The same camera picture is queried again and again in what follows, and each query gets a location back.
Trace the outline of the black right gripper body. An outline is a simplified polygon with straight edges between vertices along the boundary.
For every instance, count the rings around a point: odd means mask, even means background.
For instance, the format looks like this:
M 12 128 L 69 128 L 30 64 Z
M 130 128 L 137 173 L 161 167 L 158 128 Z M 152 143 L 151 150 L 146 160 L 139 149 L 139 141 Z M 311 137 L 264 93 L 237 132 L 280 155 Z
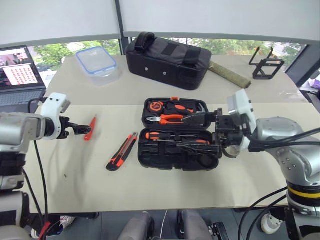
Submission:
M 243 130 L 236 126 L 231 116 L 223 115 L 222 108 L 218 108 L 214 113 L 213 143 L 219 146 L 226 157 L 237 157 L 241 151 L 240 145 L 244 140 Z

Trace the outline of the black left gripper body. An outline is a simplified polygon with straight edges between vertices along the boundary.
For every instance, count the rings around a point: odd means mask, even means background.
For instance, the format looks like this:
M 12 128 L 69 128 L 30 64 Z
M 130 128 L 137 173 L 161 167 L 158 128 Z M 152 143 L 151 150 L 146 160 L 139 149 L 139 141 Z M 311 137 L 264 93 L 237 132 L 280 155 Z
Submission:
M 59 139 L 66 139 L 69 136 L 69 132 L 66 131 L 67 128 L 72 128 L 74 129 L 77 125 L 75 123 L 70 122 L 70 118 L 60 116 L 59 121 L 61 124 L 61 132 L 60 135 L 58 136 Z

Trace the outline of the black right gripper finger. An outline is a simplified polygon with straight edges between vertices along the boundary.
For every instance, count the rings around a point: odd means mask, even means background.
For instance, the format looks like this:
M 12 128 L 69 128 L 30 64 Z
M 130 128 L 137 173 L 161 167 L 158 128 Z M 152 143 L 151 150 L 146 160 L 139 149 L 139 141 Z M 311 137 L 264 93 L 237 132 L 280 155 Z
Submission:
M 181 150 L 196 154 L 206 154 L 215 157 L 222 156 L 222 148 L 219 145 L 210 144 L 210 142 L 204 140 L 181 142 L 177 143 L 176 146 Z
M 217 111 L 199 112 L 186 115 L 181 122 L 189 125 L 206 125 L 216 121 Z

